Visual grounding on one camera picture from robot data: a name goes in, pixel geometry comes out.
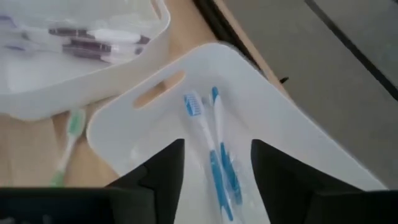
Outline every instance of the toothbrush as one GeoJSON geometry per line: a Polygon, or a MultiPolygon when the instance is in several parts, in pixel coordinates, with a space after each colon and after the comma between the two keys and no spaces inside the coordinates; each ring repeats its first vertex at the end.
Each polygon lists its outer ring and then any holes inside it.
{"type": "Polygon", "coordinates": [[[63,178],[69,162],[69,158],[72,154],[73,147],[77,139],[83,133],[86,124],[86,111],[83,109],[71,110],[70,117],[67,124],[67,136],[68,143],[65,152],[62,155],[60,162],[58,163],[57,171],[53,176],[50,185],[52,187],[63,187],[63,178]]]}
{"type": "Polygon", "coordinates": [[[217,87],[211,89],[211,95],[213,97],[214,114],[216,121],[216,132],[218,144],[220,147],[221,163],[223,165],[229,187],[231,187],[231,197],[235,199],[237,205],[242,205],[242,193],[241,186],[239,184],[238,177],[235,173],[234,167],[231,162],[230,154],[225,149],[224,143],[224,106],[221,100],[220,94],[218,93],[217,87]]]}
{"type": "Polygon", "coordinates": [[[203,103],[201,102],[201,98],[198,93],[195,91],[184,95],[184,102],[189,117],[193,118],[194,121],[198,123],[205,135],[206,143],[210,152],[211,172],[213,174],[213,181],[217,192],[218,202],[220,204],[221,217],[223,223],[231,223],[234,221],[234,217],[225,193],[222,171],[216,153],[216,146],[211,137],[209,125],[204,114],[205,111],[203,103]]]}

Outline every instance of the white plastic tray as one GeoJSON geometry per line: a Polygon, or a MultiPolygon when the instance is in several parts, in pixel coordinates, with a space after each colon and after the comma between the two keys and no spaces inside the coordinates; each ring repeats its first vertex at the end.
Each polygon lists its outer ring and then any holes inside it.
{"type": "MultiPolygon", "coordinates": [[[[128,63],[109,66],[108,63],[50,52],[24,58],[2,49],[0,113],[28,121],[45,118],[123,93],[154,73],[169,57],[170,27],[170,14],[164,1],[155,2],[160,11],[160,22],[143,31],[152,40],[143,53],[128,63]]],[[[143,17],[155,13],[153,9],[144,12],[143,17]]]]}
{"type": "Polygon", "coordinates": [[[227,136],[242,164],[238,173],[245,176],[243,192],[252,195],[250,202],[257,208],[248,206],[244,211],[251,219],[248,223],[268,220],[252,173],[252,139],[261,139],[363,190],[385,189],[240,54],[220,44],[191,51],[101,108],[88,125],[88,142],[119,175],[124,175],[175,139],[184,138],[184,180],[175,223],[216,223],[217,204],[208,193],[203,160],[198,157],[207,149],[197,144],[183,103],[186,91],[195,89],[206,96],[214,85],[230,111],[227,136]],[[181,82],[144,107],[133,108],[140,95],[179,71],[185,72],[181,82]]]}

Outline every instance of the green toothbrush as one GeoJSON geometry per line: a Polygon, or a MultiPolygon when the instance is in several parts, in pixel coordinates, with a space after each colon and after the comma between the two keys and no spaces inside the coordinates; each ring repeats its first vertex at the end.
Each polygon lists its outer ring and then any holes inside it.
{"type": "Polygon", "coordinates": [[[72,154],[73,147],[77,139],[83,133],[86,125],[86,111],[83,109],[71,110],[70,117],[67,124],[68,143],[65,152],[58,163],[57,171],[51,179],[50,185],[52,187],[63,187],[63,177],[67,169],[69,158],[72,154]]]}

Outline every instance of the plastic bag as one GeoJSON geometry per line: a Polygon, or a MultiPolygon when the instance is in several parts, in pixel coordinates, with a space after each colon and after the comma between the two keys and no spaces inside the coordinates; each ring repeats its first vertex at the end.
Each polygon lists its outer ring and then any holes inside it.
{"type": "Polygon", "coordinates": [[[127,62],[159,22],[150,1],[0,0],[0,47],[127,62]]]}

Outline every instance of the wooden table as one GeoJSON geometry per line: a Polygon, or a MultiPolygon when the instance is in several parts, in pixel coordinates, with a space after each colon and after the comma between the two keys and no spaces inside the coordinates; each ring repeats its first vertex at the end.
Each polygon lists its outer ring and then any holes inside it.
{"type": "MultiPolygon", "coordinates": [[[[170,60],[175,60],[194,47],[216,41],[191,0],[166,0],[166,3],[172,15],[170,60]]],[[[234,28],[239,26],[230,14],[227,18],[231,19],[234,28]]],[[[255,56],[257,62],[261,60],[258,55],[255,56]]],[[[259,64],[262,69],[267,70],[270,82],[284,91],[266,63],[260,61],[259,64]]],[[[157,91],[164,91],[168,85],[169,83],[165,83],[159,86],[157,91]]],[[[86,106],[88,117],[109,100],[86,106]]],[[[67,118],[68,114],[63,113],[50,119],[26,123],[0,116],[0,186],[49,184],[65,147],[67,118]]],[[[83,134],[72,154],[65,177],[66,185],[99,187],[117,178],[116,173],[90,149],[83,134]]]]}

